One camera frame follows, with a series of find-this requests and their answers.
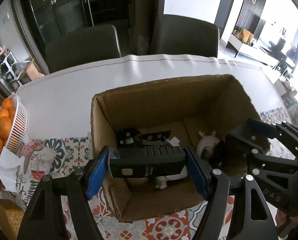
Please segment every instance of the chair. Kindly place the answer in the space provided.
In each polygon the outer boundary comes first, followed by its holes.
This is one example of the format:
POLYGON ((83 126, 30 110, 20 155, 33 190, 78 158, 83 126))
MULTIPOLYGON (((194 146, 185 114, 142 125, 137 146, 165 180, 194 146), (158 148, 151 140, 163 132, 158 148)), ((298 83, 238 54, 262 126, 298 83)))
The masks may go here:
POLYGON ((45 48, 46 63, 53 73, 69 67, 121 57, 116 28, 111 24, 83 28, 45 48))
POLYGON ((209 22, 184 16, 157 17, 150 54, 191 54, 217 57, 219 28, 209 22))

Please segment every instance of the white tissue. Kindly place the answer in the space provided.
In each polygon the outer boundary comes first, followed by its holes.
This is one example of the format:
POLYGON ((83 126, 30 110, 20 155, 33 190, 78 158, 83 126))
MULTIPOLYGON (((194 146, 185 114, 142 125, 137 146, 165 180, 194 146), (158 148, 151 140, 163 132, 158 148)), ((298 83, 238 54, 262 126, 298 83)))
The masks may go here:
POLYGON ((25 157, 17 157, 6 147, 0 155, 0 180, 6 191, 16 192, 16 179, 19 166, 24 162, 25 157))

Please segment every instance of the black rectangular object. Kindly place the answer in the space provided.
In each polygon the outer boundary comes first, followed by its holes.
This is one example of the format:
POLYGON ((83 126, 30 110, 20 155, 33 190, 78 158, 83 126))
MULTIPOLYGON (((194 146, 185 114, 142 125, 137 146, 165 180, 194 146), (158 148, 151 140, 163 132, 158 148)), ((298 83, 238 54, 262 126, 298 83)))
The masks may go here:
POLYGON ((181 173, 186 163, 182 147, 119 148, 109 155, 113 178, 149 178, 181 173))

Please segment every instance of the brown cardboard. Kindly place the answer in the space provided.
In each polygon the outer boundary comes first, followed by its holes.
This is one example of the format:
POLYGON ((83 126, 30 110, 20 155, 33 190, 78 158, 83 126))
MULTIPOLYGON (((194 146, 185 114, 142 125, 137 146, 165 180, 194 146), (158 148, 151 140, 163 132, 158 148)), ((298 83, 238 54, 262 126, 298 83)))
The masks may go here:
MULTIPOLYGON (((116 147, 115 132, 136 128, 141 132, 171 130, 180 145, 196 147, 199 131, 215 130, 219 138, 247 118, 259 119, 241 84, 231 75, 182 77, 121 87, 97 94, 91 105, 91 130, 95 155, 105 145, 116 147)), ((232 160, 230 175, 245 171, 242 158, 232 160)), ((199 196, 190 177, 169 181, 163 190, 150 181, 128 187, 124 179, 107 175, 107 204, 120 221, 168 215, 192 207, 199 196)))
POLYGON ((25 211, 9 199, 0 199, 0 228, 9 240, 16 240, 25 211))

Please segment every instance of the white plastic basket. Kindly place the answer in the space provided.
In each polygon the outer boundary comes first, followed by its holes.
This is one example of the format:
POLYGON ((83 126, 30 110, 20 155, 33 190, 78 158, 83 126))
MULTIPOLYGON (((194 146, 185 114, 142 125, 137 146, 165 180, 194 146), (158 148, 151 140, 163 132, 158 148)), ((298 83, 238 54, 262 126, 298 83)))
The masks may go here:
POLYGON ((27 127, 27 110, 20 102, 20 97, 18 95, 12 94, 9 98, 14 101, 16 113, 5 147, 13 154, 17 155, 27 127))

